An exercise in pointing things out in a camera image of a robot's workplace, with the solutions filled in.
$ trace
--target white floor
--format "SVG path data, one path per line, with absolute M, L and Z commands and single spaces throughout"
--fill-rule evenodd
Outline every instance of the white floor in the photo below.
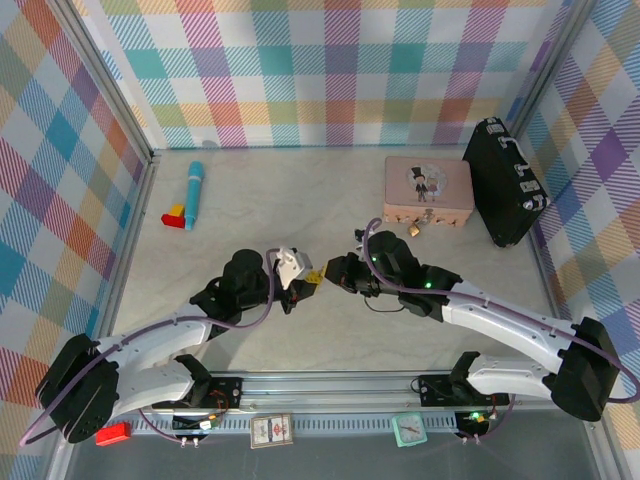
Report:
M 462 150 L 405 148 L 164 152 L 115 331 L 170 313 L 222 272 L 241 248 L 260 253 L 297 247 L 315 267 L 355 246 L 353 230 L 382 214 L 384 160 L 389 155 L 460 159 Z M 191 232 L 165 227 L 160 216 L 184 203 L 187 168 L 205 164 L 200 215 Z M 547 297 L 527 241 L 493 246 L 477 212 L 462 228 L 429 226 L 411 238 L 406 225 L 385 224 L 423 263 L 455 271 L 485 291 L 548 314 Z M 377 308 L 398 305 L 391 297 Z M 246 315 L 256 318 L 259 311 Z M 379 314 L 362 297 L 324 282 L 291 315 L 275 305 L 259 328 L 210 342 L 212 370 L 446 369 L 467 350 L 504 354 L 475 332 L 407 312 Z

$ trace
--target small card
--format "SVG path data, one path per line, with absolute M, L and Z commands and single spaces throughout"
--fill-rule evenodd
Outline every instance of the small card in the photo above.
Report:
M 251 448 L 275 447 L 293 443 L 291 414 L 251 419 Z

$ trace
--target red toy piece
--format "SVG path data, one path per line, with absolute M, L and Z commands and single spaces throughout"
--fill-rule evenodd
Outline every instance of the red toy piece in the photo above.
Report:
M 169 215 L 165 213 L 160 217 L 162 223 L 167 225 L 168 227 L 176 227 L 176 228 L 184 228 L 185 220 L 184 217 L 174 217 L 173 215 Z
M 117 423 L 98 430 L 98 433 L 96 433 L 96 445 L 106 447 L 107 445 L 122 442 L 128 438 L 131 438 L 131 425 L 128 423 Z

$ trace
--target plaid wall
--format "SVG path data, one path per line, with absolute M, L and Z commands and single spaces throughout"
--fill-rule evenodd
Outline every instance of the plaid wall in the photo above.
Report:
M 536 235 L 563 316 L 602 321 L 640 375 L 637 0 L 598 4 L 522 144 L 555 199 Z M 640 404 L 609 408 L 640 478 Z
M 151 144 L 193 148 L 465 143 L 573 0 L 74 2 Z
M 143 163 L 45 0 L 0 1 L 0 479 L 37 383 L 102 313 Z

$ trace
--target teal alarm clock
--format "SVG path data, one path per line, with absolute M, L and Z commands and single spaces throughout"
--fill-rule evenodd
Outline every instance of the teal alarm clock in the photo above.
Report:
M 396 443 L 399 447 L 412 447 L 427 441 L 422 415 L 419 413 L 403 413 L 391 419 Z

